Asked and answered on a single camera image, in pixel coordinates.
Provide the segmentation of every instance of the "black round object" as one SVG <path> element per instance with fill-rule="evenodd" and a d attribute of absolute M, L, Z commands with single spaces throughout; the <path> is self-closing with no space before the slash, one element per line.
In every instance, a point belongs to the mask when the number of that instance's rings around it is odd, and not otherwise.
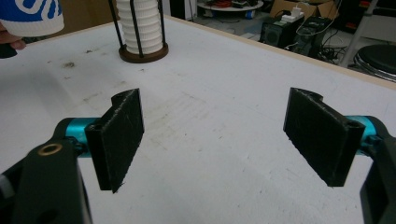
<path fill-rule="evenodd" d="M 372 67 L 396 75 L 396 46 L 367 46 L 359 49 L 358 54 Z"/>

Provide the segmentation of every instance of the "cylindrical spool holder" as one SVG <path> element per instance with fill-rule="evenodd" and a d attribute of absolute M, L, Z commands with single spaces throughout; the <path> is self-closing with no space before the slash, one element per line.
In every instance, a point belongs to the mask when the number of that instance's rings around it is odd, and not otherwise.
<path fill-rule="evenodd" d="M 144 54 L 144 52 L 143 52 L 143 46 L 142 46 L 142 41 L 141 41 L 140 32 L 139 32 L 139 25 L 138 25 L 135 8 L 134 8 L 134 0 L 130 0 L 130 8 L 131 8 L 131 14 L 132 14 L 132 19 L 133 19 L 133 27 L 134 27 L 134 33 L 135 33 L 135 38 L 136 38 L 135 41 L 137 43 L 138 53 L 130 52 L 128 50 L 127 45 L 122 43 L 122 38 L 120 35 L 120 28 L 117 23 L 117 16 L 116 16 L 116 12 L 114 9 L 114 5 L 112 3 L 112 0 L 108 0 L 108 3 L 110 5 L 111 15 L 113 17 L 114 25 L 116 26 L 117 36 L 118 36 L 118 39 L 120 42 L 119 54 L 120 54 L 120 57 L 125 62 L 128 62 L 128 63 L 151 63 L 151 62 L 160 60 L 161 58 L 166 56 L 166 54 L 168 54 L 169 48 L 165 42 L 165 30 L 163 27 L 163 2 L 162 2 L 162 0 L 158 0 L 158 11 L 160 14 L 160 24 L 161 24 L 163 47 L 155 52 L 146 53 L 146 54 Z"/>

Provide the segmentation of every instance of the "wooden base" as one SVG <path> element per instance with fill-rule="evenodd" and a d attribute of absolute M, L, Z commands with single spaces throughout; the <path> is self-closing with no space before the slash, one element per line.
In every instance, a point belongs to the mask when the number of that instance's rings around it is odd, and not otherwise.
<path fill-rule="evenodd" d="M 134 54 L 126 50 L 126 45 L 119 49 L 120 57 L 127 63 L 152 63 L 165 57 L 168 52 L 169 48 L 168 44 L 166 43 L 163 43 L 163 48 L 159 51 L 150 54 L 144 54 L 143 57 L 140 57 L 139 54 Z"/>

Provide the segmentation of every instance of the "black vertical rod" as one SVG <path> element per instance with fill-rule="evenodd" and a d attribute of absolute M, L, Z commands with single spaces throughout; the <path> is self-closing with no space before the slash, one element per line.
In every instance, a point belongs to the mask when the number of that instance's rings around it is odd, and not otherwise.
<path fill-rule="evenodd" d="M 120 47 L 121 47 L 122 49 L 124 49 L 124 46 L 123 46 L 123 44 L 122 44 L 122 38 L 121 38 L 121 33 L 120 33 L 119 24 L 117 23 L 116 11 L 114 10 L 113 1 L 112 1 L 112 0 L 108 0 L 108 4 L 110 5 L 111 17 L 113 18 L 114 25 L 116 26 L 117 37 L 119 38 Z"/>
<path fill-rule="evenodd" d="M 144 55 L 142 50 L 142 43 L 140 42 L 139 28 L 137 27 L 136 13 L 134 12 L 134 0 L 130 0 L 129 5 L 131 6 L 132 19 L 134 20 L 134 33 L 136 34 L 137 47 L 139 48 L 139 56 L 140 58 L 143 58 Z"/>
<path fill-rule="evenodd" d="M 160 11 L 160 19 L 161 19 L 161 32 L 163 33 L 163 45 L 165 42 L 165 28 L 163 26 L 163 0 L 158 0 L 158 10 Z"/>

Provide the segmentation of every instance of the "white tabletop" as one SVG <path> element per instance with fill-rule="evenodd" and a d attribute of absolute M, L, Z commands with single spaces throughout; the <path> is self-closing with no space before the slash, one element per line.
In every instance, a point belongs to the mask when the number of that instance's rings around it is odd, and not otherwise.
<path fill-rule="evenodd" d="M 362 223 L 371 160 L 328 188 L 283 132 L 290 87 L 396 135 L 395 84 L 186 22 L 165 20 L 169 54 L 131 64 L 112 24 L 49 39 L 0 61 L 0 170 L 63 118 L 101 117 L 140 88 L 146 132 L 119 192 L 79 159 L 94 223 Z"/>

